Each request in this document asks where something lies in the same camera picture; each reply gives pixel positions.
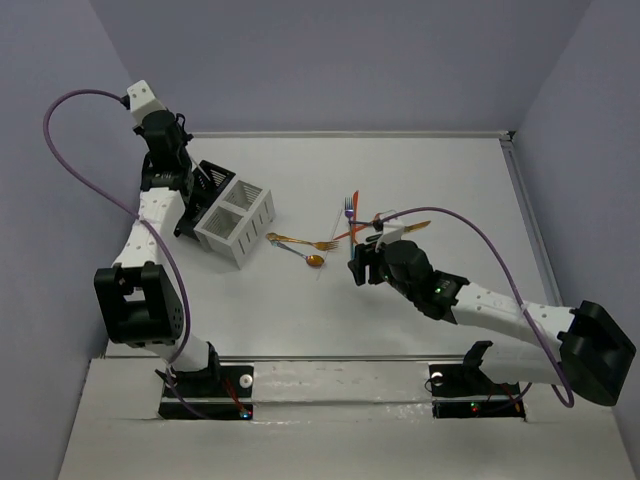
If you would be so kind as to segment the gold knife black handle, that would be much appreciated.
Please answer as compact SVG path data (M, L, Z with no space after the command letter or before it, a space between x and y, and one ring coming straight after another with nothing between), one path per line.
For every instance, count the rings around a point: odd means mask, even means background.
M419 222L419 223L415 223L409 226L405 226L404 227L404 233L412 233L418 230L421 230L427 226L429 226L431 224L430 220L427 221L423 221L423 222ZM377 241L380 237L383 236L383 233L376 233L374 235L370 235L368 237L366 237L366 242L374 242Z

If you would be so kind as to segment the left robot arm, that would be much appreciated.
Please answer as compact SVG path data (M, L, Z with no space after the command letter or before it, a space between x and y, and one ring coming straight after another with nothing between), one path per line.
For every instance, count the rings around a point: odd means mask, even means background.
M165 379L187 381L209 395L221 383L218 354L191 333L186 287L160 235L169 211L186 208L191 199L190 137L180 116L168 110L147 114L134 131L148 147L139 207L113 265L95 273L98 303L112 343L151 351L166 362Z

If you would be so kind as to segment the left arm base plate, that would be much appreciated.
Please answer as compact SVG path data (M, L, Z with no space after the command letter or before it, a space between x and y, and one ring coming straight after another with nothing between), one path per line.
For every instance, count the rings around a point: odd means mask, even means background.
M163 381L158 415L165 420L250 421L254 366L223 364L216 381L206 370L171 372L174 389L166 382L166 372L157 370Z

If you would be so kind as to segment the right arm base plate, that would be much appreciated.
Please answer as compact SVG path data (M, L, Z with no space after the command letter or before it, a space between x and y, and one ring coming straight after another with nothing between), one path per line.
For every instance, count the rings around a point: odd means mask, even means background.
M518 384L494 383L462 364L430 365L424 388L435 419L526 418Z

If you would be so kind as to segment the white chopstick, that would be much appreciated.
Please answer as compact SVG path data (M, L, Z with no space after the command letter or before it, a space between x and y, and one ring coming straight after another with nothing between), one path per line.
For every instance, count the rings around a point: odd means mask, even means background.
M190 155L188 155L188 157L193 165L194 185L203 191L209 191L211 187L215 186L215 183L204 168L193 157Z
M334 222L333 222L333 226L330 229L329 232L329 238L328 238L328 242L334 242L334 237L336 236L336 232L338 229L338 226L340 224L341 218L343 217L343 213L344 213L344 208L340 207L338 209L338 212L335 216ZM322 260L323 260L323 264L320 266L320 269L318 270L316 277L315 277L315 281L318 282L320 280L320 277L323 273L323 269L327 266L328 260L327 257L329 256L329 254L331 253L331 251L327 250L322 254Z

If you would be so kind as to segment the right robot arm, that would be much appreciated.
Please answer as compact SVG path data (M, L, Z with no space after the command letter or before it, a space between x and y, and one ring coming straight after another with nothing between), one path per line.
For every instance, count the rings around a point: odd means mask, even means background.
M434 269L417 244L360 244L348 263L357 285L386 283L435 321L497 332L522 342L507 352L478 340L465 354L462 384L482 392L493 383L566 386L597 405L616 405L637 349L601 305L524 302Z

